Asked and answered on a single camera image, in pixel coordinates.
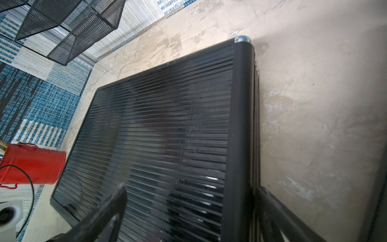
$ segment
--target blue patterned rug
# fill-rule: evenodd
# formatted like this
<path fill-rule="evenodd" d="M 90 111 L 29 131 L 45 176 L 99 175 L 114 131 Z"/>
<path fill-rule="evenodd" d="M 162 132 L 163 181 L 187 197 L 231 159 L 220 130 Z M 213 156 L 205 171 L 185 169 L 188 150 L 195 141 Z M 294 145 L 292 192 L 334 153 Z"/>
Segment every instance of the blue patterned rug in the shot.
<path fill-rule="evenodd" d="M 0 63 L 0 139 L 58 148 L 79 100 L 79 95 Z"/>

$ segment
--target concrete floor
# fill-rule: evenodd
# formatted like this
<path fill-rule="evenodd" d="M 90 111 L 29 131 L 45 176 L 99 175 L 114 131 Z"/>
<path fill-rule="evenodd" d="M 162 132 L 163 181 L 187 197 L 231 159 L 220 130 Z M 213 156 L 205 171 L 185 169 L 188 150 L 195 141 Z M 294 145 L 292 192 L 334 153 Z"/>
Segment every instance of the concrete floor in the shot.
<path fill-rule="evenodd" d="M 62 149 L 97 87 L 242 34 L 260 70 L 262 185 L 328 242 L 355 241 L 387 138 L 384 0 L 197 0 L 96 64 Z M 69 229 L 52 189 L 23 241 Z"/>

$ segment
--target mesh shelf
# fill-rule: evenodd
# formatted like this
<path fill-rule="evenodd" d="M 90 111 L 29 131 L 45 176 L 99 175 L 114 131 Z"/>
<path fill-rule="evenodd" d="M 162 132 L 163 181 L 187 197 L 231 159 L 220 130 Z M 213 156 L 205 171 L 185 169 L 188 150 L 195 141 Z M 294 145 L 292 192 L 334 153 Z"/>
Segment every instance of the mesh shelf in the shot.
<path fill-rule="evenodd" d="M 81 0 L 35 0 L 16 35 L 16 40 L 60 26 L 80 2 Z"/>
<path fill-rule="evenodd" d="M 28 0 L 1 0 L 0 12 L 26 5 Z"/>
<path fill-rule="evenodd" d="M 72 31 L 48 54 L 47 58 L 67 65 L 79 54 L 118 28 L 125 0 L 95 0 L 80 4 L 64 22 Z M 86 17 L 79 21 L 79 16 Z"/>

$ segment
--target red bucket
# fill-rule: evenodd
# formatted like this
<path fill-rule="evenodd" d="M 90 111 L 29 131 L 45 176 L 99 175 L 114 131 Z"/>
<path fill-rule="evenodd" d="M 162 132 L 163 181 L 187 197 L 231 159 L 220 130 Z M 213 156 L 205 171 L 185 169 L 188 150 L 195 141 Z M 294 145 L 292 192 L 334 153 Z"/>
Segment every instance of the red bucket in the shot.
<path fill-rule="evenodd" d="M 66 152 L 39 148 L 35 144 L 8 144 L 0 167 L 15 165 L 23 169 L 33 184 L 54 184 L 63 169 Z M 15 187 L 4 186 L 15 184 Z M 15 189 L 17 184 L 29 184 L 27 177 L 18 169 L 6 167 L 0 170 L 0 186 Z"/>

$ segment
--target black cable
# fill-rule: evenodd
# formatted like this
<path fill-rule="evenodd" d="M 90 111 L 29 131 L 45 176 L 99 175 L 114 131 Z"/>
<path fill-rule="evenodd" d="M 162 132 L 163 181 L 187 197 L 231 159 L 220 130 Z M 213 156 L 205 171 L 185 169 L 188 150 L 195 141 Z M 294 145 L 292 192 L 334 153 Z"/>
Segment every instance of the black cable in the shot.
<path fill-rule="evenodd" d="M 19 232 L 18 232 L 17 235 L 16 235 L 16 238 L 17 238 L 17 237 L 20 235 L 20 233 L 23 231 L 24 226 L 26 225 L 26 223 L 27 223 L 27 221 L 28 221 L 28 219 L 29 219 L 29 217 L 30 217 L 30 215 L 31 215 L 32 208 L 33 208 L 33 206 L 34 206 L 34 200 L 35 200 L 35 190 L 34 190 L 34 185 L 32 184 L 31 178 L 28 176 L 28 174 L 27 174 L 25 171 L 23 171 L 21 168 L 15 166 L 15 165 L 5 165 L 5 166 L 0 167 L 0 170 L 3 169 L 3 168 L 5 168 L 5 167 L 14 167 L 14 168 L 18 169 L 19 171 L 23 172 L 23 174 L 25 174 L 26 177 L 28 178 L 29 183 L 31 184 L 31 189 L 32 189 L 32 203 L 31 203 L 31 207 L 30 207 L 30 209 L 29 209 L 28 215 L 27 215 L 27 217 L 26 217 L 26 220 L 25 220 L 24 223 L 23 223 L 22 228 L 19 230 Z"/>

